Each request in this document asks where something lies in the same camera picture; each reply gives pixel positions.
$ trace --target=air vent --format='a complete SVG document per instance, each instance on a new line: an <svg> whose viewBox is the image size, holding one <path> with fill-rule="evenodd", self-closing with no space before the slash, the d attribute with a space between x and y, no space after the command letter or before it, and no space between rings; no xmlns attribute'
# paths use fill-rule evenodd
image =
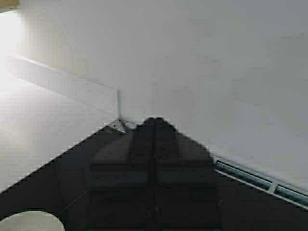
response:
<svg viewBox="0 0 308 231"><path fill-rule="evenodd" d="M230 176L233 176L235 178L244 180L250 184L253 184L257 187L260 187L262 189L268 190L272 184L271 181L266 180L264 178L255 176L251 173L245 172L243 170L240 170L236 167L233 167L231 165L225 164L221 161L216 162L216 170L219 170L223 173L226 173Z"/></svg>
<svg viewBox="0 0 308 231"><path fill-rule="evenodd" d="M299 192L296 192L294 190L285 188L281 185L277 186L274 193L279 196L285 197L289 200L292 200L294 202L297 202L301 205L308 206L308 196L301 194Z"/></svg>

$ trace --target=baseboard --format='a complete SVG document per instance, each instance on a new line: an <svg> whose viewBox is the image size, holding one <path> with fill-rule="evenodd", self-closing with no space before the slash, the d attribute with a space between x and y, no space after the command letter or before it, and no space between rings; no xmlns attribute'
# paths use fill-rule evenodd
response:
<svg viewBox="0 0 308 231"><path fill-rule="evenodd" d="M5 67L14 76L68 98L118 115L118 90L70 75L62 70L18 54L5 57Z"/></svg>

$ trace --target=dark floor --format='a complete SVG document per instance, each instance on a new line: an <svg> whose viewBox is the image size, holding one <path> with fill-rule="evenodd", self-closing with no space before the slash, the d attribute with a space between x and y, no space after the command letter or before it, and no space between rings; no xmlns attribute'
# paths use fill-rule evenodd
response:
<svg viewBox="0 0 308 231"><path fill-rule="evenodd" d="M89 204L90 159L123 136L105 127L0 194L0 220L28 210L49 212L66 231L84 231ZM308 211L246 184L218 175L224 231L306 231Z"/></svg>

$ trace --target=white wall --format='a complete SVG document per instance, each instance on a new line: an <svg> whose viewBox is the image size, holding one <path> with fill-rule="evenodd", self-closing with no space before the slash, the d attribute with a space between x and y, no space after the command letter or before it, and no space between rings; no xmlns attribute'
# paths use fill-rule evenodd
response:
<svg viewBox="0 0 308 231"><path fill-rule="evenodd" d="M308 189L306 0L21 0L10 50L121 89L239 163Z"/></svg>

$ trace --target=white round object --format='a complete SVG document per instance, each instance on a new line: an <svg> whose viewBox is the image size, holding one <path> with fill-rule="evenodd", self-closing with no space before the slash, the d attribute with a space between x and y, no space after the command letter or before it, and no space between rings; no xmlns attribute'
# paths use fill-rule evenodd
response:
<svg viewBox="0 0 308 231"><path fill-rule="evenodd" d="M54 215L41 211L14 214L0 221L1 231L64 231L62 222Z"/></svg>

